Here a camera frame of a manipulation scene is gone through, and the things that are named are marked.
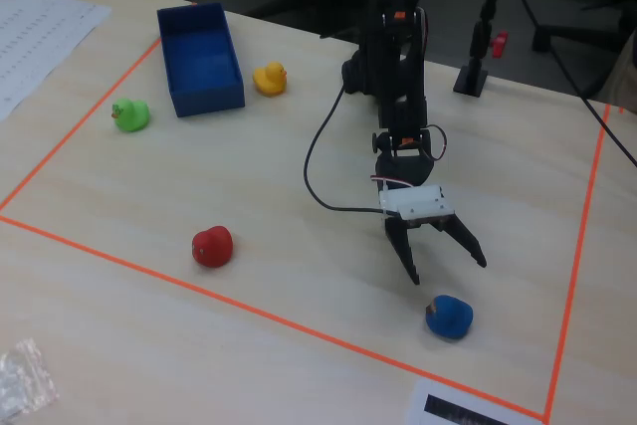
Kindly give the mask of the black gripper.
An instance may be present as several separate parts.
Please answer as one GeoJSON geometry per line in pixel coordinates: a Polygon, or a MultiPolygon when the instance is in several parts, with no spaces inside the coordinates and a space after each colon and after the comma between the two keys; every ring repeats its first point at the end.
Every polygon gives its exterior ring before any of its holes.
{"type": "MultiPolygon", "coordinates": [[[[403,182],[420,186],[427,181],[433,167],[434,161],[422,152],[411,156],[397,156],[389,150],[381,151],[375,163],[374,181],[387,178],[390,188],[403,187],[403,182]]],[[[432,226],[454,239],[480,267],[487,267],[478,239],[456,214],[437,219],[432,226]]],[[[384,220],[384,231],[410,280],[414,285],[419,285],[420,278],[413,262],[407,223],[397,217],[387,217],[384,220]]]]}

